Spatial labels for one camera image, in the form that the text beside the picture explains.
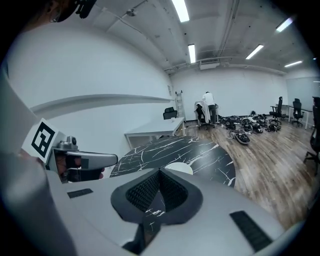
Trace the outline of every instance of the white desk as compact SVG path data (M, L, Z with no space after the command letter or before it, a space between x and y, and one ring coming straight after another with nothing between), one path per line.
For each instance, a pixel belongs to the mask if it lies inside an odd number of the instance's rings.
M128 131L124 134L131 149L133 149L129 137L142 137L142 136L174 136L176 130L182 124L182 134L186 135L184 118L176 118L172 122L171 119L166 120L153 120L136 129Z
M289 118L288 118L288 122L290 123L290 113L291 113L291 109L294 109L293 106L288 106L289 107ZM312 112L310 110L306 110L306 109L302 109L301 110L306 112L306 121L305 121L305 129L307 129L308 127L308 120L309 120L309 112Z

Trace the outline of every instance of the white wall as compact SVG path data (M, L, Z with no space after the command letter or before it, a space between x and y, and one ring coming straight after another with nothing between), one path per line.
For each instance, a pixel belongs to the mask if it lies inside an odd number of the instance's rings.
M117 38L71 22L23 33L8 65L13 89L29 108L87 95L170 98L170 79L148 57Z
M283 97L288 103L286 81L283 76L243 68L191 69L171 76L173 90L183 91L183 104L187 120L196 119L194 105L205 92L214 96L219 105L219 115L244 116L254 110L268 114L270 106Z
M315 65L299 67L293 66L288 70L288 74L284 76L284 79L298 79L298 78L314 78L320 77L320 71Z
M292 106L293 101L297 98L300 99L302 109L312 111L314 105L313 97L320 97L320 83L314 82L320 81L318 67L315 64L302 67L299 65L293 66L284 78L288 91L289 105ZM306 111L304 111L304 116L300 121L303 123L307 122ZM312 112L309 112L308 124L310 126L314 124Z
M124 133L174 104L167 74L125 42L73 23L22 34L8 55L16 93L82 151L130 149Z

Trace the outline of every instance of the black office chair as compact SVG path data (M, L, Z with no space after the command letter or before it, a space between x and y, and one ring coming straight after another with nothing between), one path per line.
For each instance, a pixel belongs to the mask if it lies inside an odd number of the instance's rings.
M171 112L164 112L163 119L166 120L166 119L176 118L177 115L178 115L178 111L176 111L176 110L171 111Z
M164 112L167 113L167 112L173 112L175 111L175 109L173 107L167 107Z
M270 106L270 107L272 108L272 111L269 112L269 114L272 115L273 119L270 119L269 123L276 122L277 124L278 123L281 124L281 121L279 121L278 118L282 117L282 114L281 114L282 97L279 97L278 106Z
M320 162L318 154L320 152L320 97L313 97L313 121L314 129L310 138L311 148L316 152L316 154L307 152L303 163L306 163L307 160L313 160L315 162L315 174L318 172L318 164Z
M296 123L297 127L299 127L300 125L303 126L303 124L301 122L299 122L299 119L304 117L304 113L305 112L302 112L302 114L301 114L300 99L295 98L294 102L293 102L293 117L295 118L295 120L293 120L291 123L292 124Z

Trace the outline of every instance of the ladder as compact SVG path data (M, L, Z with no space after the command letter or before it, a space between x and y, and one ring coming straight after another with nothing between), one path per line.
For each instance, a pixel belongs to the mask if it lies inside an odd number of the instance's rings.
M180 93L175 92L175 106L178 112L177 117L184 118L184 121L186 121L184 102L182 100L182 90Z

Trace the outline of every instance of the black marble pattern surface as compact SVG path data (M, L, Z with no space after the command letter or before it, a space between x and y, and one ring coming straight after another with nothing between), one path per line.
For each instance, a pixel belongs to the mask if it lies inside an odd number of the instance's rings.
M228 153L212 141L192 136L164 137L136 147L114 166L110 178L148 168L161 168L174 162L189 165L194 176L235 186L235 166ZM164 199L158 192L143 219L147 243L159 232L165 213Z

